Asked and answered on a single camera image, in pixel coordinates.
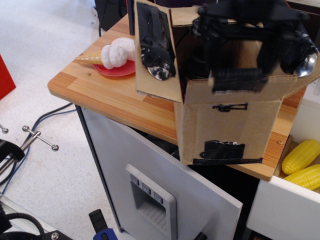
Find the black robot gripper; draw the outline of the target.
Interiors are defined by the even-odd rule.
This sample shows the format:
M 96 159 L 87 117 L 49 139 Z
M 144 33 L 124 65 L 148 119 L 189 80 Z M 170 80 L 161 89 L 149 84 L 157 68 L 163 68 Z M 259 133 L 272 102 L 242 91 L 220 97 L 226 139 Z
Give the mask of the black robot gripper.
M 271 74 L 288 53 L 285 40 L 294 40 L 299 25 L 310 18 L 285 0 L 219 0 L 200 6 L 197 13 L 191 32 L 206 40 L 205 65 L 211 75 L 225 66 L 223 47 L 230 39 L 262 41 L 257 67 L 263 75 Z

